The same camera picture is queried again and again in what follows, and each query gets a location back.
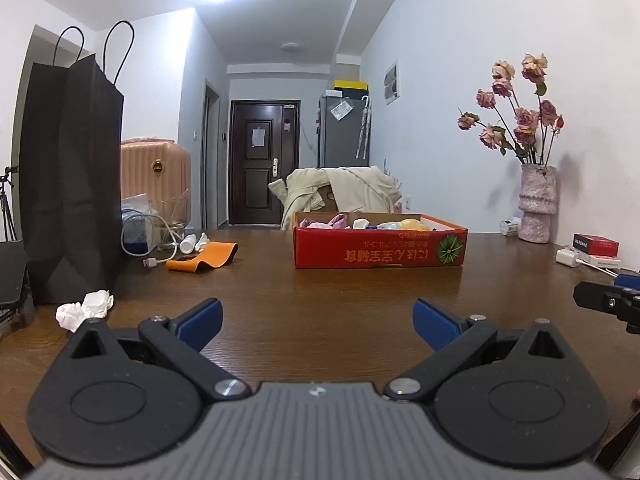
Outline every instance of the tripod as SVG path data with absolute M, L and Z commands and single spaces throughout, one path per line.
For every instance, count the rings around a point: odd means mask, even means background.
M 9 180 L 12 173 L 17 173 L 18 168 L 4 168 L 4 175 L 0 176 L 0 210 L 2 210 L 2 225 L 4 226 L 4 241 L 13 242 L 17 239 L 15 234 L 14 219 L 11 216 L 11 208 L 9 208 L 9 199 L 7 198 L 4 184 L 14 187 Z

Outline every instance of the bag handle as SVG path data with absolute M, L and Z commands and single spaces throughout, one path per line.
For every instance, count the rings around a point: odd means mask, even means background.
M 60 37 L 56 42 L 56 47 L 53 51 L 53 62 L 51 63 L 52 66 L 56 65 L 56 57 L 58 56 L 58 47 L 60 46 L 60 41 L 62 40 L 62 36 L 64 36 L 68 30 L 72 30 L 72 29 L 77 30 L 80 33 L 80 36 L 82 36 L 82 45 L 80 45 L 80 52 L 78 52 L 78 57 L 76 57 L 76 63 L 80 59 L 80 56 L 82 56 L 82 51 L 84 50 L 84 34 L 82 33 L 82 30 L 72 25 L 71 27 L 67 27 L 65 30 L 62 31 L 62 34 L 60 34 Z
M 113 27 L 111 27 L 111 30 L 107 34 L 107 39 L 104 40 L 104 50 L 102 51 L 102 71 L 106 74 L 106 62 L 105 62 L 105 60 L 106 60 L 106 57 L 107 57 L 107 44 L 109 43 L 109 38 L 111 37 L 111 33 L 116 29 L 116 27 L 118 25 L 121 25 L 123 23 L 125 23 L 126 25 L 129 25 L 129 28 L 131 29 L 131 44 L 129 45 L 129 49 L 127 50 L 127 53 L 124 55 L 124 58 L 122 59 L 122 63 L 120 64 L 120 68 L 118 69 L 118 73 L 116 74 L 116 79 L 113 80 L 113 84 L 114 85 L 118 81 L 118 77 L 120 76 L 120 71 L 122 70 L 122 67 L 124 66 L 124 62 L 127 60 L 127 57 L 129 57 L 129 53 L 131 52 L 131 49 L 133 47 L 133 42 L 136 39 L 136 31 L 133 28 L 133 25 L 131 25 L 131 23 L 128 22 L 127 20 L 120 20 L 118 23 L 113 25 Z

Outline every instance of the smoke detector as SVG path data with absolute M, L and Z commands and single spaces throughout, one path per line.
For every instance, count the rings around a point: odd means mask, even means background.
M 280 48 L 285 52 L 297 52 L 301 47 L 299 43 L 284 43 Z

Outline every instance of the pink vase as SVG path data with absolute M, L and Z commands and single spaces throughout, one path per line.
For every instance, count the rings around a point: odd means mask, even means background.
M 522 165 L 520 209 L 524 212 L 520 239 L 546 244 L 551 238 L 551 215 L 558 211 L 556 168 L 539 164 Z

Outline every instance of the orange strap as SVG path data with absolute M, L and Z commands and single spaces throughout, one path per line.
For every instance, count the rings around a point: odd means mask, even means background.
M 219 269 L 231 263 L 238 252 L 238 244 L 223 244 L 210 242 L 205 249 L 195 258 L 186 261 L 169 260 L 165 265 L 169 270 L 181 270 L 183 272 L 198 272 L 209 266 L 211 269 Z

